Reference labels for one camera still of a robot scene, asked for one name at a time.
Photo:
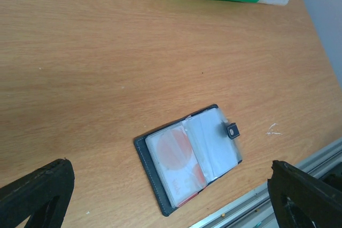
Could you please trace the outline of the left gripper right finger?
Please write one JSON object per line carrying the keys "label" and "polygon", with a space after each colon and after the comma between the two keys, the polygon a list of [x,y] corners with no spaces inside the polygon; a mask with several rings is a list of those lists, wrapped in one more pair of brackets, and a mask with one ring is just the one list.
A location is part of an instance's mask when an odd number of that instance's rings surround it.
{"label": "left gripper right finger", "polygon": [[315,178],[273,161],[268,192],[279,227],[341,227],[341,163]]}

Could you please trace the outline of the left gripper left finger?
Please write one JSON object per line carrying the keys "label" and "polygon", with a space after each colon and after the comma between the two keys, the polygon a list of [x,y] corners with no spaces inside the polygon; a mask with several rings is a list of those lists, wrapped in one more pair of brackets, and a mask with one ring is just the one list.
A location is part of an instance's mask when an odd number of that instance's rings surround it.
{"label": "left gripper left finger", "polygon": [[70,160],[56,159],[1,188],[1,227],[61,227],[74,190]]}

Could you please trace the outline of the dark blue card holder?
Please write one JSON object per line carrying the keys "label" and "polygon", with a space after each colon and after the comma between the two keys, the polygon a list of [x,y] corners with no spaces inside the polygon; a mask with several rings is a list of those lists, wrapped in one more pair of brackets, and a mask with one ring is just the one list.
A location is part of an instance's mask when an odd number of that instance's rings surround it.
{"label": "dark blue card holder", "polygon": [[242,162],[239,135],[237,124],[212,104],[134,139],[165,217]]}

